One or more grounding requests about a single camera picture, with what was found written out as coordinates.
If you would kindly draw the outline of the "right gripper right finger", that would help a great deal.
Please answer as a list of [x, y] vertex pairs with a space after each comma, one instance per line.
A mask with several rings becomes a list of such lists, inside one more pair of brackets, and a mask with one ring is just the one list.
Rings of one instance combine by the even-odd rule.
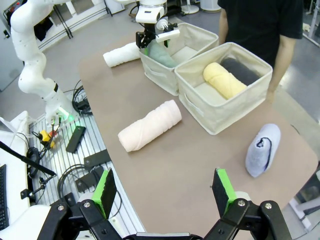
[[211, 186], [220, 219], [205, 240], [233, 240], [239, 231], [248, 231], [255, 240], [290, 240], [291, 234], [277, 202], [256, 205], [238, 197], [225, 169], [214, 170]]

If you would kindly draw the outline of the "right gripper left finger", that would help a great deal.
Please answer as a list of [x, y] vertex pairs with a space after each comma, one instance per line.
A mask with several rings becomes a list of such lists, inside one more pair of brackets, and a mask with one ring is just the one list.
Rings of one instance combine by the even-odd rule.
[[82, 231], [90, 231], [95, 240], [119, 240], [120, 234], [109, 221], [117, 193], [112, 169], [105, 170], [93, 193], [73, 206], [58, 201], [51, 205], [40, 230], [40, 240], [75, 240]]

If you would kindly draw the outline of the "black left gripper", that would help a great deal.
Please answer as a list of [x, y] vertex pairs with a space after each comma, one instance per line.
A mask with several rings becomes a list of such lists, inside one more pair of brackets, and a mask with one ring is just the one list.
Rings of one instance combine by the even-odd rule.
[[[149, 53], [148, 45], [152, 41], [152, 35], [156, 35], [156, 24], [155, 23], [144, 23], [144, 32], [136, 32], [136, 45], [142, 50], [142, 53], [147, 55]], [[166, 48], [169, 47], [170, 39], [163, 42]]]

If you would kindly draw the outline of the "person's left hand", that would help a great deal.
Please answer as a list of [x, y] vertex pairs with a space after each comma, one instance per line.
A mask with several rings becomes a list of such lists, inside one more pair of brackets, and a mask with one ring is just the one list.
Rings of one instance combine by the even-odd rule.
[[275, 100], [275, 92], [276, 92], [275, 90], [270, 90], [270, 89], [267, 90], [266, 99], [265, 100], [268, 103], [272, 104], [274, 102], [274, 100]]

